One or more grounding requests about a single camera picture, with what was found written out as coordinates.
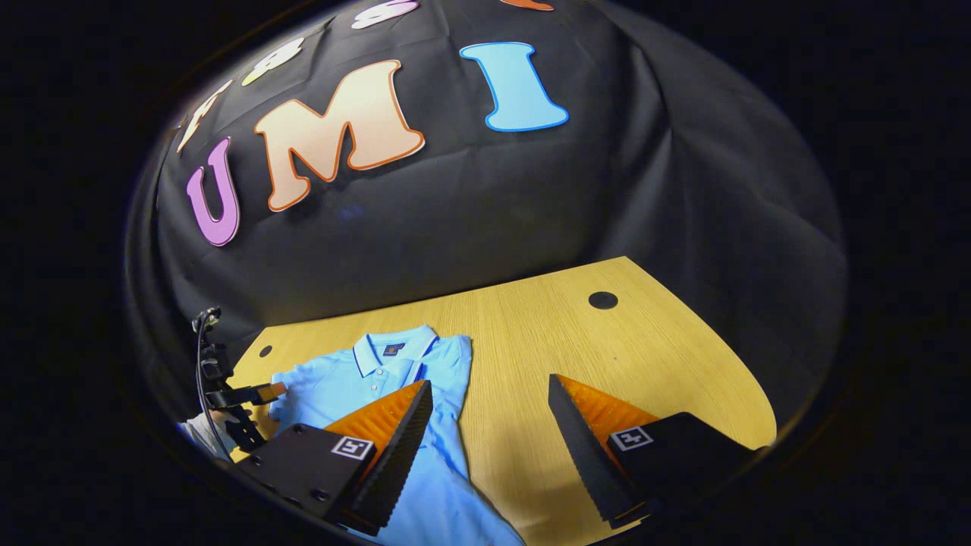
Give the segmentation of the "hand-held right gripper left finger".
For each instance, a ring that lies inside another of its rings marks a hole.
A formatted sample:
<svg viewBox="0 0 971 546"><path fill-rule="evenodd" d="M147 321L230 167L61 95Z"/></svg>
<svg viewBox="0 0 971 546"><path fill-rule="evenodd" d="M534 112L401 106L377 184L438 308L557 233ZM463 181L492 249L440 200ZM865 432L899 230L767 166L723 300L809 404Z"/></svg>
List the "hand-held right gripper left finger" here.
<svg viewBox="0 0 971 546"><path fill-rule="evenodd" d="M279 504L375 536L398 505L432 414L415 381L325 428L294 424L235 464Z"/></svg>

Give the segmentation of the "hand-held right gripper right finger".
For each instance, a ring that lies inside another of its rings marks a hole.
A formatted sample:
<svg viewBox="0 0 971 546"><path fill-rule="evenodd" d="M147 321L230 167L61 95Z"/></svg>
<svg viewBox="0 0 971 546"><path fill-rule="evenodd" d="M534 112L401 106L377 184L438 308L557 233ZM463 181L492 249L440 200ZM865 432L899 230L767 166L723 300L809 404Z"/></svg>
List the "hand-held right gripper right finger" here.
<svg viewBox="0 0 971 546"><path fill-rule="evenodd" d="M656 417L561 374L548 378L548 407L586 493L614 529L686 515L768 448L746 446L690 412Z"/></svg>

